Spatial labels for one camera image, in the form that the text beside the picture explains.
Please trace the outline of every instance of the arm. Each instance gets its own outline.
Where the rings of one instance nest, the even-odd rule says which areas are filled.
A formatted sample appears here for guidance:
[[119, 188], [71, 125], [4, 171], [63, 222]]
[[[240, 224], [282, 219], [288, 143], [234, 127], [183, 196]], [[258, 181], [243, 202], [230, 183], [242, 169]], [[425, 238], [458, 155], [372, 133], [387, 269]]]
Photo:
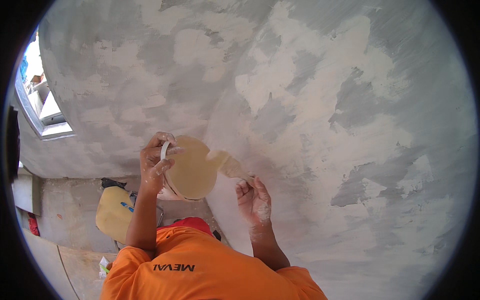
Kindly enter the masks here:
[[290, 266], [278, 246], [272, 229], [270, 215], [272, 201], [264, 184], [255, 177], [253, 186], [242, 180], [235, 187], [240, 214], [249, 225], [253, 256], [274, 271]]
[[167, 140], [172, 145], [167, 155], [184, 151], [174, 147], [177, 141], [171, 133], [157, 132], [140, 152], [142, 181], [125, 238], [127, 246], [142, 249], [150, 259], [155, 256], [156, 247], [156, 195], [163, 188], [163, 173], [175, 164], [173, 159], [160, 160], [161, 146]]

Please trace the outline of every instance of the red cloth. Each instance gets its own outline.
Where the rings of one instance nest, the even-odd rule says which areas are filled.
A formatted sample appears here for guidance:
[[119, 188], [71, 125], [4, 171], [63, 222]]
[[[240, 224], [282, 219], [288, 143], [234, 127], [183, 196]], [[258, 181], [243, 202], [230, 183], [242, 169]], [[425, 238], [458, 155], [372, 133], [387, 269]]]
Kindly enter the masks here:
[[169, 227], [177, 227], [177, 226], [186, 226], [186, 227], [192, 227], [198, 230], [201, 230], [203, 232], [208, 233], [209, 235], [213, 236], [212, 232], [210, 231], [210, 226], [205, 222], [202, 218], [196, 217], [196, 216], [190, 216], [188, 218], [185, 218], [183, 220], [177, 221], [173, 223], [172, 225], [168, 226], [162, 226], [157, 228], [157, 230], [164, 229], [164, 228], [169, 228]]
[[36, 236], [40, 236], [40, 232], [38, 231], [38, 224], [36, 222], [36, 217], [32, 213], [28, 213], [28, 228], [30, 229], [30, 232], [33, 233]]

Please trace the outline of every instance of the hand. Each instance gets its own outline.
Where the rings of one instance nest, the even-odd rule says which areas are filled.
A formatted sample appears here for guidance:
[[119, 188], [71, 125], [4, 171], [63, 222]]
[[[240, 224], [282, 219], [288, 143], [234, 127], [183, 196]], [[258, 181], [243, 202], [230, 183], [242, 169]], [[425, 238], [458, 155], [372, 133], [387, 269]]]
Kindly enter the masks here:
[[250, 227], [265, 226], [270, 223], [272, 200], [258, 176], [254, 177], [253, 186], [245, 180], [239, 181], [235, 191], [240, 214]]
[[140, 190], [142, 191], [157, 194], [163, 189], [163, 173], [175, 164], [173, 159], [160, 160], [160, 151], [165, 141], [170, 142], [167, 155], [185, 152], [185, 149], [176, 147], [177, 141], [171, 133], [155, 133], [148, 145], [140, 151], [140, 173], [142, 175]]

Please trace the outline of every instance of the bucket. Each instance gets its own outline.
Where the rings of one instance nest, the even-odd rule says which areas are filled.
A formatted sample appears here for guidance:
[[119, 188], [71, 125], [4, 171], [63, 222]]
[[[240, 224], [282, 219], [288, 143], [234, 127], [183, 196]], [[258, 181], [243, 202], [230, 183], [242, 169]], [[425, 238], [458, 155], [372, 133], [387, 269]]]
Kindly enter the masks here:
[[170, 142], [163, 144], [160, 159], [173, 158], [175, 165], [165, 172], [163, 189], [157, 198], [187, 202], [200, 200], [215, 186], [217, 166], [205, 159], [210, 149], [199, 139], [181, 135], [176, 140], [177, 146], [185, 148], [186, 151], [166, 156]]

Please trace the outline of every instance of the window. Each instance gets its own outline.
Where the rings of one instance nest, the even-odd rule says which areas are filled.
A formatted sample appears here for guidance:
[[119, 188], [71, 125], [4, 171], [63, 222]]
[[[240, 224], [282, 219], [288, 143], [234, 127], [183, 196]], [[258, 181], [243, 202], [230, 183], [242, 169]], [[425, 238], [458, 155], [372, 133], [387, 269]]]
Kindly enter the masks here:
[[48, 87], [37, 32], [30, 40], [15, 77], [15, 91], [25, 117], [40, 139], [74, 135]]

